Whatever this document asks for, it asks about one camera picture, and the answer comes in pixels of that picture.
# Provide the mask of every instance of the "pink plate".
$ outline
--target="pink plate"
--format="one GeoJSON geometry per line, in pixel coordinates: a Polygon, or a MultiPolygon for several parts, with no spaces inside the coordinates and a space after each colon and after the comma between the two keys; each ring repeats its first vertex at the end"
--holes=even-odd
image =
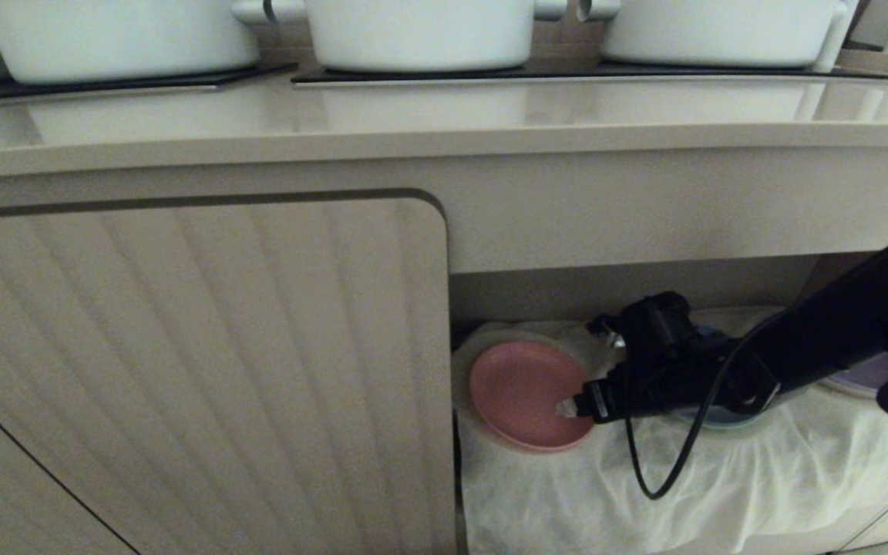
{"type": "Polygon", "coordinates": [[[581,443],[595,426],[554,414],[585,382],[587,372],[563,351],[531,341],[503,343],[472,365],[472,402],[503,438],[528,450],[560,451],[581,443]]]}

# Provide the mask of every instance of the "black wire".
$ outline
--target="black wire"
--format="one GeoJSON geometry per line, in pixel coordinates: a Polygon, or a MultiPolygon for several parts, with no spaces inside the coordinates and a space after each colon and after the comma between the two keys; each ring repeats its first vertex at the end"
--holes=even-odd
{"type": "Polygon", "coordinates": [[[649,491],[649,487],[646,486],[646,480],[642,476],[642,469],[639,466],[639,453],[637,452],[637,447],[635,447],[635,436],[632,433],[632,418],[630,415],[630,410],[628,410],[628,399],[630,399],[631,391],[630,389],[630,372],[627,372],[624,376],[624,389],[626,389],[626,396],[623,400],[623,412],[626,414],[626,438],[628,440],[628,446],[630,446],[630,457],[632,459],[632,469],[635,470],[635,479],[639,482],[639,489],[642,489],[642,493],[645,496],[648,496],[649,499],[653,501],[662,498],[662,496],[667,495],[667,492],[670,491],[670,488],[674,487],[674,484],[677,482],[677,478],[680,477],[681,471],[684,470],[684,464],[687,463],[688,457],[691,456],[691,449],[694,448],[695,442],[698,440],[698,432],[701,431],[701,426],[705,424],[705,416],[708,415],[708,409],[711,408],[711,405],[715,403],[715,397],[718,396],[718,390],[722,387],[722,383],[725,382],[725,376],[728,373],[728,370],[731,368],[732,362],[735,361],[736,356],[739,355],[739,352],[742,352],[742,349],[745,345],[749,344],[752,338],[755,337],[760,331],[767,329],[772,324],[782,319],[783,316],[793,312],[792,308],[786,309],[783,312],[779,312],[764,321],[758,326],[755,326],[745,337],[741,338],[739,343],[729,352],[725,361],[722,362],[721,368],[718,370],[718,373],[715,375],[715,380],[711,382],[711,390],[708,390],[708,396],[705,397],[705,400],[701,403],[701,406],[698,407],[698,414],[695,415],[694,424],[691,424],[691,431],[688,432],[687,438],[684,439],[684,446],[681,447],[681,452],[679,456],[677,456],[677,462],[674,463],[673,468],[670,469],[670,474],[667,475],[667,479],[664,480],[663,485],[660,486],[660,489],[656,489],[655,492],[649,491]]]}

